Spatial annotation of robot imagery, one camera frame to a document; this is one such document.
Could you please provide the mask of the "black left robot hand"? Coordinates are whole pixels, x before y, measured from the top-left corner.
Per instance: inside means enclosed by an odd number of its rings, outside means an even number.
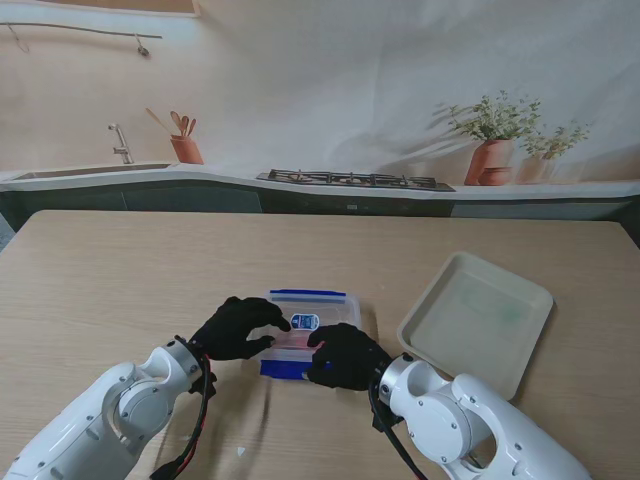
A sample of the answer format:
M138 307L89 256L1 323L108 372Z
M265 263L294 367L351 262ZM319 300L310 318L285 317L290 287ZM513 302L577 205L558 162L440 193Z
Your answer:
M253 330L266 326L291 330L277 305L264 298L232 296L195 332L189 344L214 361L247 360L274 343L275 338L269 335L248 339Z

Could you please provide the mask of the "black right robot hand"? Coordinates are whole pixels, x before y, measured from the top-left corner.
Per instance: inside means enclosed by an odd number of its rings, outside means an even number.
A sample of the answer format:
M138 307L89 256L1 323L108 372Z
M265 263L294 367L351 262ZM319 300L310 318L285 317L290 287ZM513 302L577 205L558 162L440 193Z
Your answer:
M307 340L315 348L309 381L328 388L366 391L392 357L365 332L347 323L319 327Z

